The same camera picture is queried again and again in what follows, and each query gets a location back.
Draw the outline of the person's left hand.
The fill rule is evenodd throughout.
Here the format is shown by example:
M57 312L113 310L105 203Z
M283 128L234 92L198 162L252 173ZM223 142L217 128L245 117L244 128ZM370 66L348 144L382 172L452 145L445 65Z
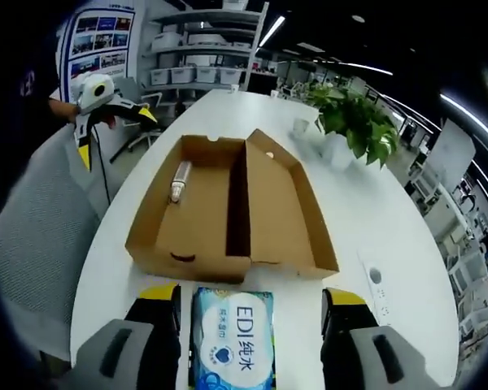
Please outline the person's left hand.
M60 107L61 115L69 122L74 124L76 117L81 113L79 106L69 102L62 102Z

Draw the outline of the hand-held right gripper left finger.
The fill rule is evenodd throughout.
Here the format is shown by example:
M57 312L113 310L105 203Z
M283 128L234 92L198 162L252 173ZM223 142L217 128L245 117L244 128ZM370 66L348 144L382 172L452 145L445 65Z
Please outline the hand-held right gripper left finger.
M143 291L79 349L76 389L174 389L181 356L181 287Z

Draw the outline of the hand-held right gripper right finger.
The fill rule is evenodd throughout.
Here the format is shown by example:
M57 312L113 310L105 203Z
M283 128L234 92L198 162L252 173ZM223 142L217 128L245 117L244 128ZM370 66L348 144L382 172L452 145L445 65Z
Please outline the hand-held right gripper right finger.
M424 357L356 294L322 290L321 333L327 389L431 388Z

